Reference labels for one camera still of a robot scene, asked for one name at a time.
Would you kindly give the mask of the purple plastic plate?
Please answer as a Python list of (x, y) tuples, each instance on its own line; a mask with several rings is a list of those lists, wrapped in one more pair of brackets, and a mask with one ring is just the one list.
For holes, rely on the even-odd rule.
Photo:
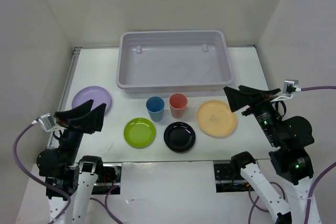
[(89, 86), (83, 88), (74, 96), (71, 107), (76, 108), (88, 100), (93, 100), (91, 111), (99, 105), (105, 103), (105, 116), (109, 113), (112, 106), (112, 96), (105, 88), (100, 86)]

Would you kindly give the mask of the orange plastic plate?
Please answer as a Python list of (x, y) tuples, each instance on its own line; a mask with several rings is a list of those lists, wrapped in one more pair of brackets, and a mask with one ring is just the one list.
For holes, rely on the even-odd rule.
[(200, 129), (213, 137), (226, 137), (235, 129), (236, 115), (231, 112), (227, 103), (220, 100), (209, 100), (202, 103), (196, 113)]

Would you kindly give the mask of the green plastic plate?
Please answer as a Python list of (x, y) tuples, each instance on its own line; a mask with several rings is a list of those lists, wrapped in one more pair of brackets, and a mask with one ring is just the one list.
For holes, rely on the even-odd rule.
[(151, 145), (156, 136), (154, 124), (146, 118), (134, 118), (123, 130), (123, 137), (133, 148), (146, 148)]

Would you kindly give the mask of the red plastic cup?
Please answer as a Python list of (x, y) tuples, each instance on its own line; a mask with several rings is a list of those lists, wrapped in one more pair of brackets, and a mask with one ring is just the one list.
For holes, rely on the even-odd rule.
[(187, 107), (187, 97), (182, 93), (175, 93), (170, 96), (169, 105), (171, 109), (172, 117), (181, 118)]

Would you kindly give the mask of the blue plastic cup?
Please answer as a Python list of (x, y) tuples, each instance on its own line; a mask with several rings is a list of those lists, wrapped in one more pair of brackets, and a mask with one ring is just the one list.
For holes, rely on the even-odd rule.
[(163, 118), (164, 100), (160, 97), (150, 97), (146, 102), (146, 109), (152, 121), (159, 122)]

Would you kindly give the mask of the black plastic plate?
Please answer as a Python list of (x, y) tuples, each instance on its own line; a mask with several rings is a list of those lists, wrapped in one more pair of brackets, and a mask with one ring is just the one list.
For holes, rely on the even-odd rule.
[(189, 124), (174, 122), (166, 127), (163, 139), (171, 151), (182, 154), (189, 152), (194, 147), (196, 134)]

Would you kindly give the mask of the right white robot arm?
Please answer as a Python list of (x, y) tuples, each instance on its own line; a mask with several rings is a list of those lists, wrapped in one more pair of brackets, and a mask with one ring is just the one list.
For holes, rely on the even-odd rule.
[(254, 189), (271, 214), (274, 223), (321, 223), (314, 189), (312, 161), (305, 147), (314, 143), (312, 126), (301, 116), (283, 119), (279, 104), (283, 98), (280, 89), (263, 91), (246, 86), (238, 89), (225, 87), (230, 110), (242, 108), (243, 116), (253, 115), (270, 145), (270, 161), (276, 174), (282, 178), (286, 198), (273, 188), (252, 155), (245, 151), (231, 157), (230, 172), (235, 178), (244, 178)]

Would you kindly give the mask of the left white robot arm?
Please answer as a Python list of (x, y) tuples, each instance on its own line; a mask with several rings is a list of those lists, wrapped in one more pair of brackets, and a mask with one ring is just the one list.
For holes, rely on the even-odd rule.
[(102, 159), (84, 156), (75, 164), (84, 134), (100, 132), (103, 127), (106, 103), (96, 108), (92, 99), (68, 111), (46, 114), (37, 120), (46, 132), (58, 132), (58, 147), (48, 147), (37, 157), (39, 175), (45, 178), (46, 196), (50, 208), (50, 223), (72, 223), (75, 197), (80, 174), (93, 182), (104, 177)]

